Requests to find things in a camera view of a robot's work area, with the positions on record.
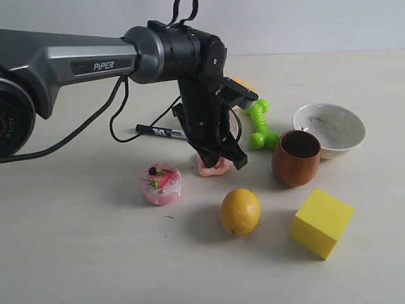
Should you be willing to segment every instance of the marker pen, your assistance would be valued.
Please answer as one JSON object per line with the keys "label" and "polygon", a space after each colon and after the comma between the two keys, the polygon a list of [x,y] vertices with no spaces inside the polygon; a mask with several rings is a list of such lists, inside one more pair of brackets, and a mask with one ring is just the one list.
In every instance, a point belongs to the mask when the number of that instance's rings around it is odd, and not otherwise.
{"label": "marker pen", "polygon": [[138,133],[157,135],[163,137],[174,137],[187,140],[187,137],[182,130],[173,130],[161,127],[150,127],[148,125],[137,125],[135,131]]}

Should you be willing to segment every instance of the wooden cup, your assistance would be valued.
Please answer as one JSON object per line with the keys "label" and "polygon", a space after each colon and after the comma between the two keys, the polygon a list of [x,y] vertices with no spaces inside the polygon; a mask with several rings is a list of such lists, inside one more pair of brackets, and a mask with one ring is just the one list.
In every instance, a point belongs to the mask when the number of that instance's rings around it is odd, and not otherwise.
{"label": "wooden cup", "polygon": [[309,183],[318,170],[321,144],[305,131],[291,130],[280,136],[271,160],[274,175],[292,187]]}

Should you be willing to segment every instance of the white bowl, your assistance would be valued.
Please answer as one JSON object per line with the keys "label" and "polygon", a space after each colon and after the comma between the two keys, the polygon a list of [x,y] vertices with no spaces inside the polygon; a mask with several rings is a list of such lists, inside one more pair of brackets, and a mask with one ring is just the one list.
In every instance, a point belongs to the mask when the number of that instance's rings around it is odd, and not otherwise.
{"label": "white bowl", "polygon": [[366,139],[364,123],[353,112],[334,104],[303,106],[292,117],[295,130],[305,130],[321,144],[321,158],[331,159],[359,147]]}

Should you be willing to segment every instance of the table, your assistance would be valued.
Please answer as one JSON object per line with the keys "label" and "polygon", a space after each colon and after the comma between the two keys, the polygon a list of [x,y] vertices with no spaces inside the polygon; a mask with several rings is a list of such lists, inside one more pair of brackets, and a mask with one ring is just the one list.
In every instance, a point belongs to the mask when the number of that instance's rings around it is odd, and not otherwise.
{"label": "table", "polygon": [[[108,131],[113,106],[70,144],[38,160],[1,165],[0,303],[404,303],[405,51],[231,57],[226,73],[256,87],[271,108],[271,130],[291,129],[307,103],[344,106],[368,137],[342,158],[323,161],[314,180],[286,189],[271,175],[271,151],[249,151],[249,117],[240,171],[202,178],[194,150],[178,139],[142,136],[128,144]],[[64,87],[48,121],[38,119],[21,153],[65,137],[109,96],[115,79]],[[149,124],[178,95],[175,82],[130,85],[116,120],[122,138]],[[180,127],[167,115],[161,127]],[[153,207],[141,172],[156,161],[177,166],[184,191]],[[232,237],[218,210],[232,189],[255,192],[260,226]],[[296,210],[317,187],[356,211],[322,262],[287,237]]]}

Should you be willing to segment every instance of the green dog toy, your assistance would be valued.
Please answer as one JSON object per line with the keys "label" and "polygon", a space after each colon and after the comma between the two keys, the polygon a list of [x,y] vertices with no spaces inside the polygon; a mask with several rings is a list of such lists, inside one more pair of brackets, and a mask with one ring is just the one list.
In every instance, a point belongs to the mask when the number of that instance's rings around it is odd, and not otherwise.
{"label": "green dog toy", "polygon": [[250,114],[254,133],[250,136],[249,144],[251,149],[261,149],[264,146],[274,149],[277,145],[280,136],[275,132],[270,132],[266,125],[263,113],[269,109],[269,104],[265,99],[255,101],[248,110],[242,110],[245,114]]}

